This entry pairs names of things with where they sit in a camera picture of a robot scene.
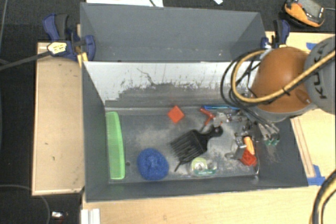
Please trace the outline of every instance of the wooden table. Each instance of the wooden table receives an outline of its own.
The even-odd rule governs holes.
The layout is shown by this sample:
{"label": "wooden table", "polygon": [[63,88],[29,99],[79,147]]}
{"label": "wooden table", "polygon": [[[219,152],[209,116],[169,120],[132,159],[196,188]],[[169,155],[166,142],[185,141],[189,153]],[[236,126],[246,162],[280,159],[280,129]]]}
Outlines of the wooden table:
{"label": "wooden table", "polygon": [[[291,33],[287,44],[307,50],[329,34]],[[38,44],[38,52],[46,44]],[[84,186],[80,70],[64,58],[37,62],[33,159],[33,195],[78,193]],[[335,116],[310,111],[293,121],[304,152],[323,176],[335,169]],[[308,223],[319,187],[249,191],[179,198],[96,202],[101,223]],[[325,222],[336,222],[336,198],[329,201]]]}

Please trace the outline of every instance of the gray bin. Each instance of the gray bin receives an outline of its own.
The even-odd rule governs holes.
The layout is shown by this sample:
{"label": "gray bin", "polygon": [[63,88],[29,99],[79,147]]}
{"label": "gray bin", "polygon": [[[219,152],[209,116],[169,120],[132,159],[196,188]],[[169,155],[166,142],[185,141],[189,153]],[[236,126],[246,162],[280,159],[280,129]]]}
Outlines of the gray bin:
{"label": "gray bin", "polygon": [[[265,35],[258,13],[81,4],[81,31],[94,35],[97,44],[95,61],[86,62],[82,70],[88,202],[307,185],[289,120],[278,124],[281,140],[276,147],[257,144],[257,174],[239,161],[216,177],[179,178],[172,174],[174,167],[157,182],[136,174],[134,160],[146,143],[168,154],[168,135],[199,129],[205,119],[200,106],[223,104],[219,82],[228,62],[258,48]],[[174,105],[186,112],[178,124],[166,116]],[[121,118],[125,158],[130,161],[125,180],[109,179],[107,111],[117,111]],[[152,141],[142,139],[146,126],[153,131]],[[232,140],[234,128],[228,125],[222,136],[223,153],[229,150],[225,141]]]}

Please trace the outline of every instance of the green comb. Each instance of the green comb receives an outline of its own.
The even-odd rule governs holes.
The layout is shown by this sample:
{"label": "green comb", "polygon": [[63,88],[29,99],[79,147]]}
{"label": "green comb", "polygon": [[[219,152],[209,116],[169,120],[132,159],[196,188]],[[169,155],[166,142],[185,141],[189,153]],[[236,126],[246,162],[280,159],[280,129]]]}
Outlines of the green comb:
{"label": "green comb", "polygon": [[106,113],[106,130],[110,179],[123,179],[125,177],[124,147],[117,112],[112,111]]}

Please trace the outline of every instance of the yellow device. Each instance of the yellow device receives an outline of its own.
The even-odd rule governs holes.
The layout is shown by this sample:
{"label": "yellow device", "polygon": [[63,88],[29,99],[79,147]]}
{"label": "yellow device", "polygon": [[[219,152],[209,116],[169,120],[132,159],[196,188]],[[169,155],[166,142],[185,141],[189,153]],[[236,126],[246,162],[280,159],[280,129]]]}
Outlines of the yellow device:
{"label": "yellow device", "polygon": [[286,0],[283,9],[299,26],[320,27],[324,22],[324,7],[314,0]]}

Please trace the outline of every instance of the blue sponge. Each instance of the blue sponge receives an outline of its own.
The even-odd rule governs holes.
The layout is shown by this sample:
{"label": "blue sponge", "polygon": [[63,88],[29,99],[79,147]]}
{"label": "blue sponge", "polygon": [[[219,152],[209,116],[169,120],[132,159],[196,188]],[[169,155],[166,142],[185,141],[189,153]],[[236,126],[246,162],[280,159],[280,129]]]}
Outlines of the blue sponge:
{"label": "blue sponge", "polygon": [[154,148],[147,148],[138,155],[138,170],[146,180],[160,180],[169,171],[166,158]]}

